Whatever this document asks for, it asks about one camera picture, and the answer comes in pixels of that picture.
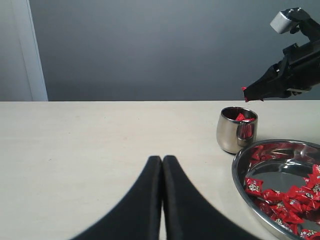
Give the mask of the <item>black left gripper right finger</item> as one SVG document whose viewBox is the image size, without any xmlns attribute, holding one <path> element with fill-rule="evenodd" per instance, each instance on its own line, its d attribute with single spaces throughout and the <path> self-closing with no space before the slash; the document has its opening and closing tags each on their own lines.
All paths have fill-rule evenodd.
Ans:
<svg viewBox="0 0 320 240">
<path fill-rule="evenodd" d="M 163 211 L 168 240 L 256 240 L 215 209 L 189 180 L 178 159 L 162 162 Z"/>
</svg>

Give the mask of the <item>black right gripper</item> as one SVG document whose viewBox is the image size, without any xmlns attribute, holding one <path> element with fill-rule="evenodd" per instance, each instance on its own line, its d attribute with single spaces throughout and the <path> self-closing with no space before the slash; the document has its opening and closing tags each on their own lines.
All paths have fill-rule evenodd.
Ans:
<svg viewBox="0 0 320 240">
<path fill-rule="evenodd" d="M 320 83 L 320 42 L 296 43 L 283 49 L 287 64 L 276 63 L 261 78 L 246 87 L 250 101 L 285 99 L 309 92 Z"/>
</svg>

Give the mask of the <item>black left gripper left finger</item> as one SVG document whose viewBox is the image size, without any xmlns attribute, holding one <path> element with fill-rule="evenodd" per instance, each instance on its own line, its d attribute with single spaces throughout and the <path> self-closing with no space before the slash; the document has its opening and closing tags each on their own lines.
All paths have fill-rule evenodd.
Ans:
<svg viewBox="0 0 320 240">
<path fill-rule="evenodd" d="M 75 240 L 158 240 L 162 211 L 162 160 L 150 156 L 118 204 Z"/>
</svg>

